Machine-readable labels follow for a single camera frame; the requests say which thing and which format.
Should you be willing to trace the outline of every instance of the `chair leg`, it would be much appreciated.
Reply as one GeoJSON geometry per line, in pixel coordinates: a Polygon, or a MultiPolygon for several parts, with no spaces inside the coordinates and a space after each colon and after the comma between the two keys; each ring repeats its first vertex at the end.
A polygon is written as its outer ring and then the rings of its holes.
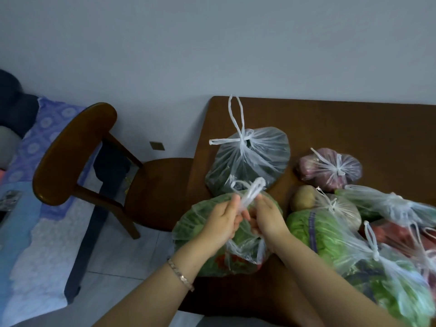
{"type": "Polygon", "coordinates": [[[128,234],[132,237],[133,240],[137,240],[141,237],[140,233],[135,227],[133,221],[131,221],[122,210],[117,212],[113,212],[115,217],[118,219],[120,224],[124,227],[124,229],[128,232],[128,234]]]}

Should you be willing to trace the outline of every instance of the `electrical outlet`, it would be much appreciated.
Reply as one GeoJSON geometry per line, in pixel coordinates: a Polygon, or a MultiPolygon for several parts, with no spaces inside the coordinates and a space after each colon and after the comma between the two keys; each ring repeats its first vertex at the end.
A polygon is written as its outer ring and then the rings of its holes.
{"type": "Polygon", "coordinates": [[[151,146],[151,149],[153,149],[153,150],[165,150],[162,142],[150,141],[150,146],[151,146]]]}

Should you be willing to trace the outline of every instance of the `potato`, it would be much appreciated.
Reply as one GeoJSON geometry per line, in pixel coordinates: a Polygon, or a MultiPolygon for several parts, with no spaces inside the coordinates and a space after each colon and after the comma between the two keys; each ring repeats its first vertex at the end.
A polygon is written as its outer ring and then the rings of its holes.
{"type": "Polygon", "coordinates": [[[313,208],[316,194],[317,190],[315,187],[310,185],[301,186],[292,199],[292,209],[300,211],[313,208]]]}

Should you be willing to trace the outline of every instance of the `silver bracelet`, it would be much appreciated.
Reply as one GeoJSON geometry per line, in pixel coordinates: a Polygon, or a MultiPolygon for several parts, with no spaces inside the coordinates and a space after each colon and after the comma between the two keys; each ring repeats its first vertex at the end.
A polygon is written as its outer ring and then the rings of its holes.
{"type": "Polygon", "coordinates": [[[171,258],[168,258],[168,264],[171,266],[172,270],[174,271],[174,273],[176,273],[176,275],[180,278],[180,280],[184,283],[185,286],[187,286],[187,288],[190,291],[194,290],[194,287],[192,285],[192,283],[190,283],[188,280],[186,280],[186,278],[183,276],[183,274],[180,272],[180,270],[177,268],[177,266],[173,263],[173,261],[171,260],[171,258]]]}

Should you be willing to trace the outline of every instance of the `right hand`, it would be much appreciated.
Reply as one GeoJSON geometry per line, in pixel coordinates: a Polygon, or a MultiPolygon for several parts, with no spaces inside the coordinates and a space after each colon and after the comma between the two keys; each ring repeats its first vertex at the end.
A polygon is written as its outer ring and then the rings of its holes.
{"type": "Polygon", "coordinates": [[[277,253],[283,237],[290,236],[279,208],[267,196],[257,195],[255,208],[250,209],[249,213],[243,211],[242,215],[249,221],[252,233],[262,235],[266,246],[273,253],[277,253]]]}

